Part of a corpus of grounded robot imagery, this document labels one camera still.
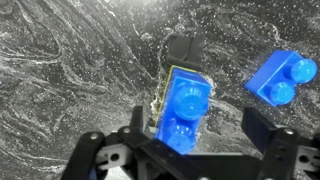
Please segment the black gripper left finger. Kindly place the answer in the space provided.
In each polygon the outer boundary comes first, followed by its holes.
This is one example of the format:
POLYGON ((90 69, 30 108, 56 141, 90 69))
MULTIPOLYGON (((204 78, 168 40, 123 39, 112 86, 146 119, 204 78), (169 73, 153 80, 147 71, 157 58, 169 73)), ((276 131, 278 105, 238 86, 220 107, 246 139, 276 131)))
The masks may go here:
POLYGON ((130 124, 105 136, 93 131, 83 134, 64 169, 60 180, 104 180, 108 170, 121 167, 133 180, 156 180, 157 171, 147 158, 120 137, 143 130, 143 107, 133 108, 130 124))

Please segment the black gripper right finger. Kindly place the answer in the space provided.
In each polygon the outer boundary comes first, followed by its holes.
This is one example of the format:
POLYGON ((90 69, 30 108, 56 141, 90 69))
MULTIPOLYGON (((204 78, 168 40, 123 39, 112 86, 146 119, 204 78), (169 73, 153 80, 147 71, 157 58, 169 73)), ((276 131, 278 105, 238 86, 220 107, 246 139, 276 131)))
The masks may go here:
POLYGON ((320 132, 312 138, 288 127, 277 127, 257 109, 245 107, 241 128, 263 155, 259 180, 294 180, 296 169, 320 180, 320 132))

